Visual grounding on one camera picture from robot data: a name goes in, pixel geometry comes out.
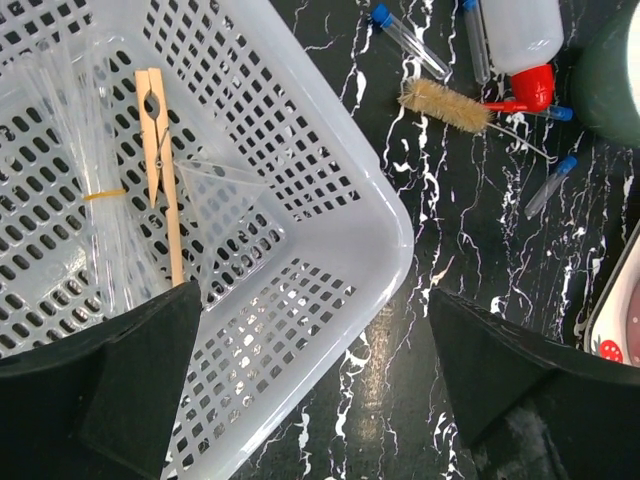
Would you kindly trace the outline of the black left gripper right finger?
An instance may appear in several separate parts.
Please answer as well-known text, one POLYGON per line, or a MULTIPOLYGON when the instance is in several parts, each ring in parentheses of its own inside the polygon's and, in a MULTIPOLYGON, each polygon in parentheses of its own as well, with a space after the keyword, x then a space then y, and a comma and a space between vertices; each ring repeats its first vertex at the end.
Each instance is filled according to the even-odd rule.
POLYGON ((463 446, 481 479, 636 479, 639 371, 452 294, 429 321, 463 446))

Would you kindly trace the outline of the white wash bottle red cap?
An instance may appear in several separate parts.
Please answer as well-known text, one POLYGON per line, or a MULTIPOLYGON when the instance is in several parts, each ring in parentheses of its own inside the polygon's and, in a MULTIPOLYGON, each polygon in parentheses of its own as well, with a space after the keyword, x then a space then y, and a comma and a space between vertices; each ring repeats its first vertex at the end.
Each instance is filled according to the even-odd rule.
POLYGON ((564 43, 557 0, 483 0, 480 2, 490 60, 510 78, 513 101, 488 103, 495 112, 547 109, 555 80, 551 61, 564 43))

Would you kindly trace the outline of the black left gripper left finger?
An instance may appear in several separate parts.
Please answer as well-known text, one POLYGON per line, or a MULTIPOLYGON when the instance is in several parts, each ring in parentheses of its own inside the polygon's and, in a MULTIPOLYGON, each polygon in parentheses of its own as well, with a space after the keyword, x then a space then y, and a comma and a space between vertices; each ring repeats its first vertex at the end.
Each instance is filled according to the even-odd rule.
POLYGON ((160 478, 200 316, 191 281, 3 359, 2 478, 160 478))

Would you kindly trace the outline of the tan bristle tube brush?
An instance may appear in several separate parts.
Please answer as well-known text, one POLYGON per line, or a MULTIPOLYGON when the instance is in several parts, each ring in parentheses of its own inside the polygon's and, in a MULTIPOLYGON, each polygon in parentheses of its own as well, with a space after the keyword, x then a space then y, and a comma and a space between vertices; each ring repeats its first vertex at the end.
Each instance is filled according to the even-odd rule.
POLYGON ((398 103, 414 113, 427 115, 469 134, 496 130, 518 140, 547 161, 553 160, 516 133, 495 124, 494 115, 479 102, 426 78, 406 80, 400 89, 398 103))

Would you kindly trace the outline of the bundle of plastic pipettes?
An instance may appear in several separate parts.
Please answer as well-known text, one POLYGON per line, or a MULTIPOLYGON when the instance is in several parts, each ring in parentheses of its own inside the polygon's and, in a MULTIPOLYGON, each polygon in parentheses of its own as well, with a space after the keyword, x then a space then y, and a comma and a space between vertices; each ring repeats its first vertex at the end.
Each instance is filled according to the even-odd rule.
POLYGON ((105 42, 89 38, 79 56, 68 41, 41 40, 15 70, 53 124, 73 164, 89 224, 88 269, 113 317, 159 295, 158 274, 131 213, 117 161, 112 82, 105 42))

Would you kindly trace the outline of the wooden test tube clamp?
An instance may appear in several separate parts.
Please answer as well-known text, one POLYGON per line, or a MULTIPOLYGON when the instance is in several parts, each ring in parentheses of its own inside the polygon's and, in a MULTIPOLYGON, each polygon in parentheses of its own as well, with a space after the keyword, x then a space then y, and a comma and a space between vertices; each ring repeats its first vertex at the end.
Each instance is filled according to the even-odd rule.
POLYGON ((160 68, 136 70, 136 96, 146 166, 150 206, 156 206, 159 188, 167 200, 166 221, 171 283, 185 282, 180 219, 169 128, 169 110, 160 68))

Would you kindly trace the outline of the clear plastic funnel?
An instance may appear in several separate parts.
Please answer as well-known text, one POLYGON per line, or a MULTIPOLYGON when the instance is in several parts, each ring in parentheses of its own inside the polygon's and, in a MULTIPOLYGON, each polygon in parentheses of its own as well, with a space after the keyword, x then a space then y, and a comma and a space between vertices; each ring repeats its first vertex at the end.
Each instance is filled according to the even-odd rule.
POLYGON ((197 267, 202 301, 211 308, 234 284, 234 269, 245 272, 242 262, 234 258, 238 250, 234 235, 267 183, 245 170, 207 160, 182 159, 176 166, 197 225, 196 239, 203 248, 197 267))

